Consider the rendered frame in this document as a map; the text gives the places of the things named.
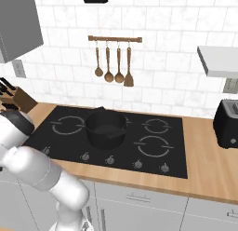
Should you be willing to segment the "wide grey drawer front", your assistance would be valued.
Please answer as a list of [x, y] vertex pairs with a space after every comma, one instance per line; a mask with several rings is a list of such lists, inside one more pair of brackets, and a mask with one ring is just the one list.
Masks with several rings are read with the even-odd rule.
[[[142, 207], [155, 208], [163, 211], [183, 213], [187, 203], [186, 197], [113, 184], [95, 183], [95, 189], [97, 198], [123, 202], [126, 204], [139, 205]], [[136, 196], [149, 197], [151, 199], [151, 203], [126, 199], [126, 195], [129, 195], [131, 193], [134, 193]]]

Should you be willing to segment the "grey wall cupboard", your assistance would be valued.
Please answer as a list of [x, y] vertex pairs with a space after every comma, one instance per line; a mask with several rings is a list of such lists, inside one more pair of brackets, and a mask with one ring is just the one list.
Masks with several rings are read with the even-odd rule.
[[43, 44], [35, 0], [0, 0], [0, 63]]

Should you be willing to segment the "grey cupboard door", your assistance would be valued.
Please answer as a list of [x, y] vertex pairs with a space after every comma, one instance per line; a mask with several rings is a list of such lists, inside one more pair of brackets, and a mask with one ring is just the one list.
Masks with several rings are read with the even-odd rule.
[[[90, 206], [92, 215], [92, 225], [95, 231], [99, 231], [98, 214], [96, 199], [93, 191], [93, 184], [83, 180], [83, 183], [90, 190], [90, 197], [86, 206], [83, 208], [83, 214], [87, 218], [86, 207]], [[49, 192], [38, 191], [26, 183], [19, 181], [20, 189], [25, 197], [28, 207], [36, 221], [39, 231], [49, 231], [52, 225], [57, 221], [56, 199]]]
[[97, 199], [100, 210], [105, 210], [107, 231], [180, 231], [183, 214], [163, 211], [118, 201]]
[[180, 231], [238, 231], [238, 221], [185, 215]]
[[0, 227], [12, 231], [39, 231], [18, 180], [0, 171]]

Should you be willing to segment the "black hob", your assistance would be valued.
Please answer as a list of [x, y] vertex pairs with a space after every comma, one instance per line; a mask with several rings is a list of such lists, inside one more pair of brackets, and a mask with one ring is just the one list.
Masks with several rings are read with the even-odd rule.
[[[58, 106], [24, 143], [48, 156], [107, 168], [186, 179], [183, 125], [180, 117], [126, 113], [126, 136], [112, 150], [93, 147], [86, 135], [86, 108]], [[81, 155], [89, 153], [89, 160]]]

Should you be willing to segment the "wooden knife block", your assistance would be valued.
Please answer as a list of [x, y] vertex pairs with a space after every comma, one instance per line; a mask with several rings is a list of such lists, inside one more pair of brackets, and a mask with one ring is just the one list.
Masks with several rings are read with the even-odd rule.
[[37, 101], [20, 87], [15, 87], [5, 78], [0, 77], [0, 102], [8, 107], [15, 107], [24, 113], [30, 112]]

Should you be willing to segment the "black toaster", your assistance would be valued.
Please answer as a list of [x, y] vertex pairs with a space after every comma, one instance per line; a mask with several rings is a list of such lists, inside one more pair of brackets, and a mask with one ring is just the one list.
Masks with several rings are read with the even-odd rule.
[[238, 100], [221, 100], [213, 120], [218, 145], [238, 148]]

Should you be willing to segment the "wooden round spoon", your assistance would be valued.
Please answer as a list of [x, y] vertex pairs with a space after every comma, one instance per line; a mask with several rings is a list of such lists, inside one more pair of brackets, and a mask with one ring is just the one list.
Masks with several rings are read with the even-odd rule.
[[120, 71], [120, 65], [121, 65], [121, 49], [117, 48], [117, 74], [115, 75], [114, 79], [119, 84], [123, 83], [125, 80], [125, 77]]

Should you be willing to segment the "black cooking pot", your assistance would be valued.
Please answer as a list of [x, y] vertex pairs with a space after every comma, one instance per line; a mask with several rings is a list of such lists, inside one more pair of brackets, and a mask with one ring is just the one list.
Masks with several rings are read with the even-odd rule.
[[92, 146], [101, 150], [110, 150], [124, 141], [126, 118], [119, 112], [98, 107], [88, 113], [85, 128]]

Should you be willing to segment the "grey wall outlet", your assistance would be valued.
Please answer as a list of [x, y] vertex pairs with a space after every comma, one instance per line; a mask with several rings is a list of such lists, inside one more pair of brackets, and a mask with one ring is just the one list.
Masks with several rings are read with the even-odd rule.
[[224, 93], [237, 94], [238, 93], [238, 79], [237, 78], [227, 78], [224, 89]]
[[12, 65], [13, 65], [13, 69], [14, 69], [16, 77], [21, 77], [21, 78], [26, 77], [22, 60], [14, 60], [12, 62]]

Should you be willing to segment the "wooden spatula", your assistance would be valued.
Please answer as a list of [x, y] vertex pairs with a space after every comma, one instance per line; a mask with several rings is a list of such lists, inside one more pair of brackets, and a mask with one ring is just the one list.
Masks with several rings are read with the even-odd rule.
[[134, 79], [132, 74], [130, 73], [130, 60], [131, 60], [131, 47], [128, 47], [126, 50], [127, 53], [127, 73], [124, 80], [125, 87], [133, 87], [134, 86]]

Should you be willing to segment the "white wall shelf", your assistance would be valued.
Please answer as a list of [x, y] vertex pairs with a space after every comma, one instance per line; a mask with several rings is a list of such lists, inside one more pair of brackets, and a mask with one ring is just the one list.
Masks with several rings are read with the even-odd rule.
[[238, 48], [198, 46], [197, 53], [207, 76], [238, 79]]

